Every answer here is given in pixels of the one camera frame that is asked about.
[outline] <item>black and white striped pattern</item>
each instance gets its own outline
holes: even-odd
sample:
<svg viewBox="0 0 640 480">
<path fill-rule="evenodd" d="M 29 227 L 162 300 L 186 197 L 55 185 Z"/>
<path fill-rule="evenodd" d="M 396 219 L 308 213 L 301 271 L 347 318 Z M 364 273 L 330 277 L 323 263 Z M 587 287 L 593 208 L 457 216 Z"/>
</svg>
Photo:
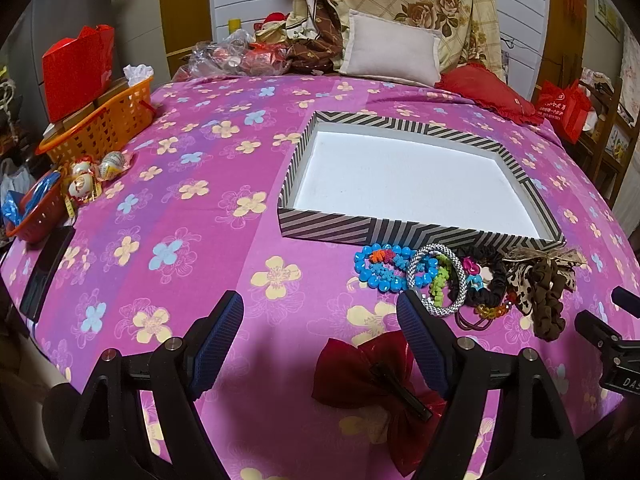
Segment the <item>black and white striped pattern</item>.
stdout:
<svg viewBox="0 0 640 480">
<path fill-rule="evenodd" d="M 551 232 L 552 238 L 545 240 L 473 229 L 461 229 L 458 227 L 445 227 L 435 224 L 427 225 L 418 222 L 347 216 L 317 211 L 301 211 L 290 208 L 288 203 L 289 197 L 293 183 L 295 182 L 300 160 L 302 160 L 302 155 L 319 121 L 391 128 L 462 142 L 469 146 L 475 146 L 482 150 L 497 153 L 511 173 L 513 173 L 513 176 L 520 186 L 522 186 L 527 196 L 530 197 L 532 204 L 540 213 L 540 217 L 549 229 L 549 232 Z M 556 219 L 546 206 L 538 190 L 511 153 L 499 142 L 434 124 L 345 112 L 315 112 L 311 117 L 309 124 L 302 133 L 302 138 L 296 147 L 293 158 L 289 163 L 287 176 L 280 191 L 280 197 L 278 198 L 278 220 L 280 221 L 280 231 L 282 235 L 286 237 L 354 245 L 377 242 L 379 244 L 397 244 L 418 249 L 424 244 L 443 244 L 450 248 L 470 244 L 482 244 L 492 245 L 498 250 L 507 251 L 514 247 L 549 250 L 562 247 L 566 243 L 558 222 L 556 222 Z"/>
</svg>

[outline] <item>black phone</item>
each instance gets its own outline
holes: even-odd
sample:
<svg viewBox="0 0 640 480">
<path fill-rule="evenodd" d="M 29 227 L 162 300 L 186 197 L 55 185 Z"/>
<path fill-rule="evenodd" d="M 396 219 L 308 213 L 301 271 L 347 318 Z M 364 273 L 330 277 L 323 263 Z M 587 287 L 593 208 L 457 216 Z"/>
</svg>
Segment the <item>black phone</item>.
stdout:
<svg viewBox="0 0 640 480">
<path fill-rule="evenodd" d="M 75 233 L 76 230 L 71 226 L 56 227 L 40 251 L 20 302 L 20 312 L 33 322 L 40 319 L 53 276 Z"/>
</svg>

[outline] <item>pillow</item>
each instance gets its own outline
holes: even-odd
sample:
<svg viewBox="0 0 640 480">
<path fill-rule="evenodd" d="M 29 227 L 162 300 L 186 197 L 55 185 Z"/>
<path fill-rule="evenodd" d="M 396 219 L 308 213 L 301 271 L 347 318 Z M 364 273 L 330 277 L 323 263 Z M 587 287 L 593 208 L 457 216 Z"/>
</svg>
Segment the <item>pillow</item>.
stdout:
<svg viewBox="0 0 640 480">
<path fill-rule="evenodd" d="M 538 126 L 545 120 L 537 113 L 534 105 L 498 79 L 493 72 L 489 72 L 482 62 L 470 61 L 465 66 L 443 74 L 436 87 L 472 99 L 478 106 L 516 124 Z"/>
<path fill-rule="evenodd" d="M 410 27 L 353 9 L 349 22 L 341 74 L 415 86 L 433 86 L 440 81 L 439 31 Z"/>
</svg>

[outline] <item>white pillow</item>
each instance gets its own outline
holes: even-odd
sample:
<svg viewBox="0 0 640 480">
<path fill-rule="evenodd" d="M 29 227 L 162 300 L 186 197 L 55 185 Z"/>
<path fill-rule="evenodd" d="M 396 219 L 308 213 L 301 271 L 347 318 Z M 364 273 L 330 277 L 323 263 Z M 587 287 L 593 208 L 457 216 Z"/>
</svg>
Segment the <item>white pillow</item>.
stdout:
<svg viewBox="0 0 640 480">
<path fill-rule="evenodd" d="M 411 27 L 353 9 L 349 23 L 341 74 L 416 86 L 440 81 L 439 30 Z"/>
</svg>

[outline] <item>silver bracelet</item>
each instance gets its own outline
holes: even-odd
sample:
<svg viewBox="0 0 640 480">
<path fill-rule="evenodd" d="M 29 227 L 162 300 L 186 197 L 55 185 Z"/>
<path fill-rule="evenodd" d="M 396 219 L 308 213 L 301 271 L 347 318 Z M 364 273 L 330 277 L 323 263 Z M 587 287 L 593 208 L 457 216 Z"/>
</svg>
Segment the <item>silver bracelet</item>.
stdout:
<svg viewBox="0 0 640 480">
<path fill-rule="evenodd" d="M 451 262 L 451 266 L 456 271 L 456 274 L 458 275 L 458 297 L 456 298 L 456 301 L 454 301 L 453 304 L 449 306 L 437 307 L 431 296 L 424 294 L 419 288 L 415 286 L 415 267 L 418 266 L 422 258 L 427 254 L 431 256 L 434 256 L 436 254 L 442 254 L 443 256 L 446 256 Z M 455 314 L 466 300 L 467 283 L 465 269 L 463 269 L 462 263 L 453 253 L 453 251 L 441 244 L 423 245 L 416 251 L 414 256 L 412 256 L 409 260 L 408 265 L 406 266 L 406 284 L 408 288 L 410 288 L 418 295 L 418 298 L 420 298 L 420 301 L 424 305 L 425 309 L 432 316 L 444 317 L 449 316 L 450 314 Z"/>
</svg>

